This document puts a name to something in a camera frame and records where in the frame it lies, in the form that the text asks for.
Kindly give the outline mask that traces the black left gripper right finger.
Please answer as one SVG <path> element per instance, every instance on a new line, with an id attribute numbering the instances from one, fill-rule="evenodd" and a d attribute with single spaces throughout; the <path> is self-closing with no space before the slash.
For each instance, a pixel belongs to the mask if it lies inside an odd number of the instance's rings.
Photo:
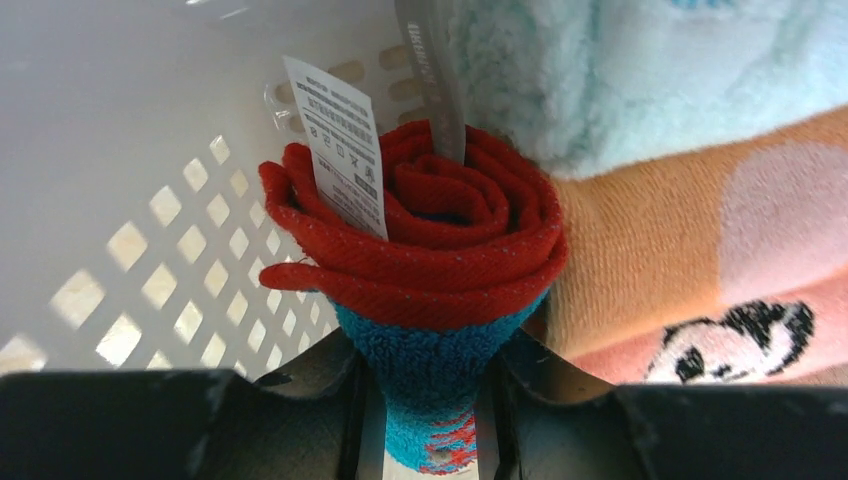
<path id="1" fill-rule="evenodd" d="M 847 392 L 604 382 L 517 331 L 488 367 L 492 479 L 843 479 Z"/>

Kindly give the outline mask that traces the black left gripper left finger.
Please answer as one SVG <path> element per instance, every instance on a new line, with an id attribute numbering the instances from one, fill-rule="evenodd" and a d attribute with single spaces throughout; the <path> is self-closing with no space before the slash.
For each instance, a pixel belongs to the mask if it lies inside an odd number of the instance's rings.
<path id="1" fill-rule="evenodd" d="M 5 479 L 367 479 L 369 381 L 335 331 L 257 380 L 231 369 L 1 379 Z"/>

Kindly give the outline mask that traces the red blue cloth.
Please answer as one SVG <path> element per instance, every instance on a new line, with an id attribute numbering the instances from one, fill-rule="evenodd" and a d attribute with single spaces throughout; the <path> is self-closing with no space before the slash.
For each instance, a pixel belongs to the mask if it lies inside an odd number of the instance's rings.
<path id="1" fill-rule="evenodd" d="M 328 298 L 384 395 L 388 455 L 451 475 L 477 457 L 487 364 L 543 303 L 567 244 L 546 176 L 465 123 L 437 3 L 399 1 L 395 15 L 427 118 L 382 136 L 367 121 L 355 139 L 341 100 L 349 86 L 289 60 L 310 137 L 258 173 L 269 216 L 306 260 L 259 280 Z"/>

